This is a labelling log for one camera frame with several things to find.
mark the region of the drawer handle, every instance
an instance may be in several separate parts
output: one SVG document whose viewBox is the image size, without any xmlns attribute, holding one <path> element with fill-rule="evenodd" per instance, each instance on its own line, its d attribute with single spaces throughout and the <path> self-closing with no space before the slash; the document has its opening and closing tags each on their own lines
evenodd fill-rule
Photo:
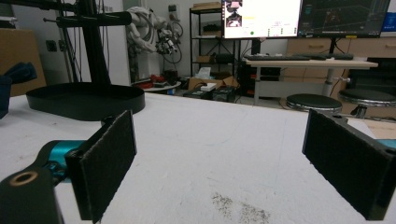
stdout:
<svg viewBox="0 0 396 224">
<path fill-rule="evenodd" d="M 321 49 L 321 48 L 324 48 L 323 45 L 314 45 L 314 44 L 309 44 L 308 47 L 311 48 L 311 49 Z"/>
</svg>

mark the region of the monitor screen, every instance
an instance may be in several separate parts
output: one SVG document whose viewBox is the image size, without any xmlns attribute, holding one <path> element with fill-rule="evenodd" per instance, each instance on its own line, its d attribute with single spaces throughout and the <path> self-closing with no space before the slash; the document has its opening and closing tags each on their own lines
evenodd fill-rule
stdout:
<svg viewBox="0 0 396 224">
<path fill-rule="evenodd" d="M 224 38 L 295 37 L 301 0 L 223 0 Z"/>
<path fill-rule="evenodd" d="M 379 37 L 390 0 L 303 0 L 298 36 Z"/>
</svg>

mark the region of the black stool seat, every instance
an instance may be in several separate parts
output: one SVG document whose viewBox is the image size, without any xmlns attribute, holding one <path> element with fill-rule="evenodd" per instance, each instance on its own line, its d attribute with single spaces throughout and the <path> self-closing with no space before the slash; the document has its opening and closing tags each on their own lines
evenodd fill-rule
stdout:
<svg viewBox="0 0 396 224">
<path fill-rule="evenodd" d="M 339 91 L 338 97 L 355 105 L 396 106 L 396 97 L 381 91 L 348 89 Z"/>
<path fill-rule="evenodd" d="M 341 112 L 341 102 L 324 95 L 301 93 L 286 98 L 286 105 L 290 108 L 307 111 L 309 109 L 325 110 L 333 113 Z"/>
</svg>

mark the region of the keyboard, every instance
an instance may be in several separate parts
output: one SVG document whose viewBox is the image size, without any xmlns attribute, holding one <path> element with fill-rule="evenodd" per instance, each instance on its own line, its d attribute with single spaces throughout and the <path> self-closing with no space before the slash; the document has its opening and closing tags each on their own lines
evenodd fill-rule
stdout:
<svg viewBox="0 0 396 224">
<path fill-rule="evenodd" d="M 326 60 L 334 58 L 335 60 L 353 60 L 353 54 L 349 53 L 297 53 L 292 56 L 307 57 L 313 60 Z"/>
<path fill-rule="evenodd" d="M 310 58 L 304 56 L 269 56 L 269 55 L 245 55 L 249 61 L 309 61 Z"/>
</svg>

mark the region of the stool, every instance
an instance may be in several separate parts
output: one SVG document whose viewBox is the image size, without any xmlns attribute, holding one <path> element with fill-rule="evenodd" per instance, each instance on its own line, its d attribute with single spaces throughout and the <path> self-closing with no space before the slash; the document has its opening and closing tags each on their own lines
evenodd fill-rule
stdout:
<svg viewBox="0 0 396 224">
<path fill-rule="evenodd" d="M 288 96 L 286 98 L 286 105 L 296 110 L 308 111 L 309 109 L 316 109 L 332 113 L 341 112 L 343 107 L 341 102 L 331 97 L 309 93 Z"/>
<path fill-rule="evenodd" d="M 396 97 L 381 91 L 369 91 L 360 89 L 347 89 L 338 92 L 338 98 L 358 105 L 351 115 L 358 119 L 364 119 L 368 106 L 396 106 Z"/>
</svg>

